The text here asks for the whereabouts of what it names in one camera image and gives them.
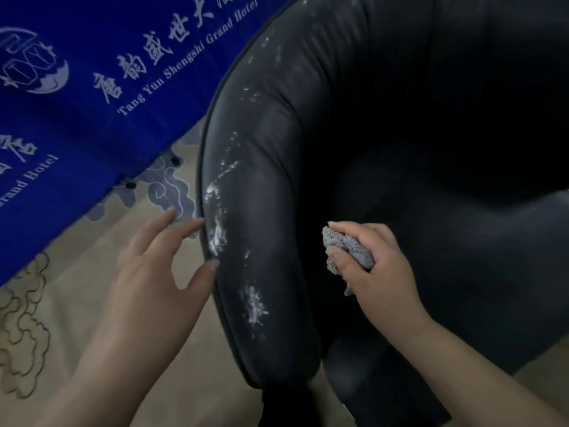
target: black leather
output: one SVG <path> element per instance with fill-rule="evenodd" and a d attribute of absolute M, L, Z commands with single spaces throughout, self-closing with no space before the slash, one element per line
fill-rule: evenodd
<path fill-rule="evenodd" d="M 324 359 L 359 425 L 447 417 L 325 270 L 328 220 L 389 224 L 431 315 L 510 373 L 569 332 L 567 60 L 569 0 L 295 0 L 267 25 L 197 173 L 250 385 Z"/>

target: person's left hand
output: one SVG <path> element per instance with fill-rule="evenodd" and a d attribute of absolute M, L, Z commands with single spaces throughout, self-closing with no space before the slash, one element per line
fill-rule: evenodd
<path fill-rule="evenodd" d="M 204 263 L 188 287 L 178 289 L 174 255 L 204 221 L 168 227 L 174 216 L 170 209 L 147 224 L 121 253 L 101 321 L 77 368 L 79 379 L 122 381 L 119 387 L 148 391 L 188 339 L 219 261 Z"/>

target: hand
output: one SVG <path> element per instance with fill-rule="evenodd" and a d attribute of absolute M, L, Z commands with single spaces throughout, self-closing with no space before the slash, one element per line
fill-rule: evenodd
<path fill-rule="evenodd" d="M 172 261 L 184 238 L 203 219 L 168 225 L 173 209 L 140 229 L 118 259 L 103 317 L 85 350 L 76 376 L 122 381 L 147 392 L 178 354 L 213 287 L 217 259 L 203 264 L 179 290 Z"/>
<path fill-rule="evenodd" d="M 384 224 L 330 222 L 330 228 L 357 238 L 373 254 L 369 273 L 339 247 L 327 249 L 370 322 L 393 345 L 421 332 L 430 318 L 419 299 L 411 265 Z"/>

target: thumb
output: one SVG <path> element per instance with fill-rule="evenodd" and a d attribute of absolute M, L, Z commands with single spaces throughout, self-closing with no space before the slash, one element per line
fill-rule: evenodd
<path fill-rule="evenodd" d="M 198 312 L 201 311 L 205 302 L 208 301 L 213 290 L 213 283 L 218 266 L 218 259 L 211 259 L 202 264 L 202 266 L 196 270 L 192 280 L 189 281 L 188 287 L 184 289 L 184 292 L 189 297 L 192 310 L 196 309 Z"/>
<path fill-rule="evenodd" d="M 367 279 L 368 274 L 347 251 L 337 246 L 330 246 L 326 249 L 326 254 L 336 265 L 350 289 L 356 291 L 363 281 Z"/>

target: beige carpet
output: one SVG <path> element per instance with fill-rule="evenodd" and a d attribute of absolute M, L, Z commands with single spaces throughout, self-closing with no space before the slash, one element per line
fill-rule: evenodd
<path fill-rule="evenodd" d="M 136 189 L 118 186 L 90 217 L 75 222 L 0 289 L 1 426 L 30 426 L 70 378 L 97 323 L 118 252 L 132 234 L 160 214 L 165 198 L 180 214 L 193 213 L 197 136 L 193 129 L 175 143 L 149 168 L 152 173 L 140 178 Z M 160 172 L 172 157 L 183 164 L 168 164 L 171 169 Z M 202 262 L 199 242 L 186 240 L 174 261 L 176 279 L 184 282 Z M 569 416 L 569 339 L 527 366 L 518 378 Z M 311 387 L 325 425 L 354 425 L 322 370 Z M 261 409 L 260 391 L 249 388 L 241 377 L 210 299 L 133 425 L 248 427 L 256 425 Z"/>

